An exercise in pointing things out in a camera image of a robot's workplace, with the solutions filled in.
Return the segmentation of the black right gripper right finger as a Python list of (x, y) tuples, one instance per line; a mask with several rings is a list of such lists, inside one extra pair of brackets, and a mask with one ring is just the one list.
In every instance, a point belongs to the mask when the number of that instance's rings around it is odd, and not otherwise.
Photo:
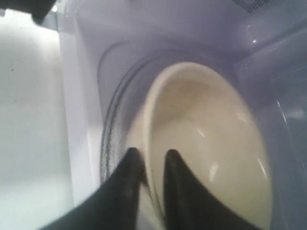
[(168, 230), (255, 230), (205, 188), (175, 149), (165, 156), (163, 197)]

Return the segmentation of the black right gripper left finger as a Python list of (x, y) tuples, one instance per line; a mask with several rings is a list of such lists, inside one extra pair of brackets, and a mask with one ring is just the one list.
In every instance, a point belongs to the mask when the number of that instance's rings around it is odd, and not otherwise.
[(134, 230), (144, 162), (128, 148), (112, 175), (81, 205), (44, 226), (45, 230)]

